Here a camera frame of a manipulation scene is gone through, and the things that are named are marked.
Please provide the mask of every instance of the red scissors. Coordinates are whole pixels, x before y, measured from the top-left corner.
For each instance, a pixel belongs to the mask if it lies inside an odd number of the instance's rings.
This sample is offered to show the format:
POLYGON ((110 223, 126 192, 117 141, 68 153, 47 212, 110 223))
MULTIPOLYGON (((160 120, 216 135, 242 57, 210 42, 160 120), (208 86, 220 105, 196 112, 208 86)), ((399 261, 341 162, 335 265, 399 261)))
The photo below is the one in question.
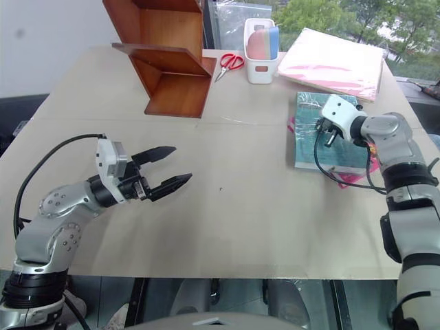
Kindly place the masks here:
POLYGON ((245 60, 243 57, 233 53, 224 54, 220 60, 221 72, 215 79, 215 82, 219 81, 227 71, 240 69, 244 64, 245 60))

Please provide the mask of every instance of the tree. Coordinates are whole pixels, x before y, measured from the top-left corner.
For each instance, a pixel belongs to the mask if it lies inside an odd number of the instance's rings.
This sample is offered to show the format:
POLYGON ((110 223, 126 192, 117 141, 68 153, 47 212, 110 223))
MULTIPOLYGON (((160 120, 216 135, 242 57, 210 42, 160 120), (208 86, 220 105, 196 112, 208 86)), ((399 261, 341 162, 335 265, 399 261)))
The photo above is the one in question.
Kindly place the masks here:
POLYGON ((374 38, 382 22, 390 21, 394 14, 392 0, 341 0, 342 8, 356 13, 360 25, 358 43, 365 34, 374 38))
POLYGON ((393 24, 398 63, 406 54, 427 52, 440 35, 440 0, 399 0, 399 16, 393 24))
POLYGON ((280 28, 282 50, 288 49, 303 28, 345 37, 355 26, 355 14, 343 10, 339 0, 289 0, 273 18, 280 28))

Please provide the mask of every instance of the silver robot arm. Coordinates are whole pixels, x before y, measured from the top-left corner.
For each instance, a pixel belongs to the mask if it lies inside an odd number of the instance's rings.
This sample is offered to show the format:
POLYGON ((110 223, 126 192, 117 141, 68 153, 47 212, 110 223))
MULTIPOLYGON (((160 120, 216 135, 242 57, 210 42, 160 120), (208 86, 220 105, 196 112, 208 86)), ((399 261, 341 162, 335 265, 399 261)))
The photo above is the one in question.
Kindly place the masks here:
POLYGON ((322 116, 334 135, 376 145, 389 209, 380 220, 384 247, 402 264, 393 328, 440 329, 440 192, 431 174, 435 162, 426 166, 411 128, 398 113, 368 117, 333 95, 322 116))
POLYGON ((98 175, 61 186, 40 203, 33 220, 16 238, 16 260, 3 288, 0 329, 50 325, 61 315, 67 271, 86 225, 106 208, 130 199, 155 201, 183 186, 191 174, 150 188, 140 167, 175 150, 162 146, 128 157, 121 143, 98 140, 98 175))

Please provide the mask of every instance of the green book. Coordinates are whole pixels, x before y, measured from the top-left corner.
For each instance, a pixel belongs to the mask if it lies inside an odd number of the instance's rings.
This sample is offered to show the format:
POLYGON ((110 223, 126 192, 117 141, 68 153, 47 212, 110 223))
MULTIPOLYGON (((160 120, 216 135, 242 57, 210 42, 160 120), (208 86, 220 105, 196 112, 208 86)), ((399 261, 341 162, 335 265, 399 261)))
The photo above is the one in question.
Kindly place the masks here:
MULTIPOLYGON (((295 116, 295 167, 318 170, 314 159, 316 122, 321 118, 320 111, 331 94, 298 92, 295 116)), ((341 95, 353 105, 358 102, 354 96, 341 95)), ((366 168, 366 149, 342 139, 339 135, 330 148, 324 143, 330 133, 323 133, 318 144, 318 160, 327 171, 363 175, 366 168)))

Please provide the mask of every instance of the white wall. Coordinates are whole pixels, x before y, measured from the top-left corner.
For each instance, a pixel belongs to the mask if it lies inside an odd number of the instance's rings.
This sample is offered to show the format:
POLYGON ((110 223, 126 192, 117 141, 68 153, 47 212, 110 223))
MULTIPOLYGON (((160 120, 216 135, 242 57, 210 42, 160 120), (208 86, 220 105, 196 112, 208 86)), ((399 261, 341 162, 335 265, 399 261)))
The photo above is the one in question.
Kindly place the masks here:
POLYGON ((118 41, 101 0, 0 0, 0 97, 49 93, 90 46, 118 41))

